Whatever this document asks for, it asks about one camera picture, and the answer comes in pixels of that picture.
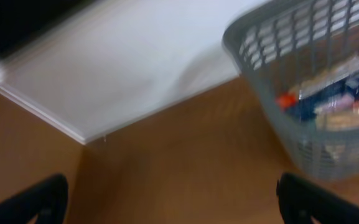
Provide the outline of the beige grain pouch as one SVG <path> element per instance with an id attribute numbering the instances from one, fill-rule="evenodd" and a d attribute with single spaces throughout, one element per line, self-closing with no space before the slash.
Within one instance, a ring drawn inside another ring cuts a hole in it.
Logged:
<path id="1" fill-rule="evenodd" d="M 359 108 L 318 115 L 315 119 L 317 129 L 344 131 L 359 128 Z"/>

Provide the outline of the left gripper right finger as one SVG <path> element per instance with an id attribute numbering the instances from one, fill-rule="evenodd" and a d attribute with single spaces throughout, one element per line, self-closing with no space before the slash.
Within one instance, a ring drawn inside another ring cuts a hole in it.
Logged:
<path id="1" fill-rule="evenodd" d="M 282 174 L 276 196 L 285 224 L 359 224 L 358 206 L 295 174 Z"/>

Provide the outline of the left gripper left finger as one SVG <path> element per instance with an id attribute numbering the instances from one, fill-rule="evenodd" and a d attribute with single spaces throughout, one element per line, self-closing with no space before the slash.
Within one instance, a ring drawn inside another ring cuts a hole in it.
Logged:
<path id="1" fill-rule="evenodd" d="M 54 174 L 0 203 L 0 223 L 62 224 L 68 206 L 68 182 Z"/>

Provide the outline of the grey plastic basket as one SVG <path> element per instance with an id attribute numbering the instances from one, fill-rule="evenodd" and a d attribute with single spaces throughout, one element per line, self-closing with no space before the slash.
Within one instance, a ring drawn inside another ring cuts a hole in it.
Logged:
<path id="1" fill-rule="evenodd" d="M 359 54 L 359 1 L 269 1 L 234 20 L 223 45 L 298 168 L 325 180 L 359 173 L 359 128 L 317 129 L 316 117 L 299 121 L 276 102 L 296 84 Z M 352 108 L 359 100 L 331 113 Z"/>

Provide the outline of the blue Kleenex tissue multipack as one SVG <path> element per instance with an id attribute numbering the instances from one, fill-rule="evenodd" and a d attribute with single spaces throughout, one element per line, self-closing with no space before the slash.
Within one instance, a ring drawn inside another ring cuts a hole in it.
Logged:
<path id="1" fill-rule="evenodd" d="M 359 71 L 337 81 L 286 109 L 299 121 L 309 121 L 321 114 L 350 107 L 359 100 Z"/>

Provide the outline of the red spaghetti pasta packet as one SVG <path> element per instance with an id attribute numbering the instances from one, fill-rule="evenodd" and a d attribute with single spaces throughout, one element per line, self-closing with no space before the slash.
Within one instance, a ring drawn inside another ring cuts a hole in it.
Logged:
<path id="1" fill-rule="evenodd" d="M 358 71 L 359 54 L 355 54 L 333 68 L 324 70 L 316 77 L 303 81 L 300 84 L 296 84 L 290 88 L 286 94 L 278 97 L 276 102 L 281 108 L 286 109 L 296 104 L 299 100 L 313 95 Z"/>

